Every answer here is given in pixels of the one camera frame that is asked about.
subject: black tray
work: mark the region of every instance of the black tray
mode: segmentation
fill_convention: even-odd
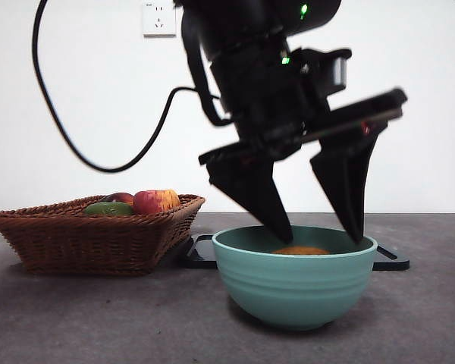
[[[194,235],[187,243],[186,252],[181,256],[181,263],[188,268],[211,268],[218,266],[215,261],[211,234]],[[373,271],[404,271],[410,267],[410,260],[400,252],[384,246],[378,246],[374,258]]]

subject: electrical socket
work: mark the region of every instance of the electrical socket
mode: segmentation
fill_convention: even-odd
[[[143,36],[174,37],[177,18],[172,0],[147,0],[143,7]]]

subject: green fruit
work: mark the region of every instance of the green fruit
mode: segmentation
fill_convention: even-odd
[[[96,202],[87,206],[83,212],[87,215],[130,216],[133,209],[124,202]]]

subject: power cord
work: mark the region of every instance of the power cord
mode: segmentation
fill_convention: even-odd
[[[59,129],[59,132],[61,133],[62,137],[64,138],[65,142],[69,145],[69,148],[73,151],[73,153],[78,157],[84,164],[88,165],[89,167],[105,172],[105,173],[118,173],[127,170],[128,168],[133,167],[143,156],[149,151],[149,149],[152,147],[153,143],[156,141],[158,135],[160,134],[160,130],[162,130],[162,127],[164,125],[165,119],[168,114],[168,110],[170,109],[172,100],[174,99],[174,96],[177,92],[179,91],[193,91],[197,93],[197,90],[192,88],[192,87],[186,87],[186,86],[180,86],[180,87],[175,87],[170,94],[168,95],[167,102],[165,103],[164,111],[162,112],[162,116],[160,117],[160,120],[158,121],[157,127],[153,131],[153,134],[151,135],[149,141],[146,143],[146,145],[143,147],[142,150],[128,163],[125,165],[122,165],[120,167],[116,168],[105,168],[101,167],[93,162],[91,162],[89,159],[87,159],[81,152],[77,149],[77,147],[72,143],[71,139],[66,133],[66,130],[64,129],[61,121],[59,120],[59,117],[57,115],[57,112],[55,111],[54,105],[52,104],[52,101],[49,97],[49,93],[47,92],[46,85],[44,84],[44,79],[42,78],[42,72],[40,70],[39,66],[39,56],[38,56],[38,42],[39,42],[39,29],[40,29],[40,23],[42,20],[42,15],[44,13],[44,8],[46,7],[48,0],[41,0],[39,3],[39,6],[37,8],[36,12],[36,18],[34,20],[33,24],[33,35],[32,35],[32,59],[33,59],[33,66],[36,72],[36,77],[37,81],[39,82],[40,89],[42,90],[42,94],[44,96],[45,102],[47,103],[47,106],[49,108],[49,111],[51,112],[52,117],[54,118],[55,125]],[[219,99],[217,96],[212,96],[213,99]]]

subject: gray table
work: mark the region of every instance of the gray table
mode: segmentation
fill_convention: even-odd
[[[290,220],[339,227],[331,214]],[[193,234],[255,223],[201,213]],[[304,333],[244,313],[216,270],[169,256],[141,278],[33,276],[0,236],[0,364],[454,364],[455,215],[368,215],[366,233],[404,252],[411,268],[373,272],[344,317]]]

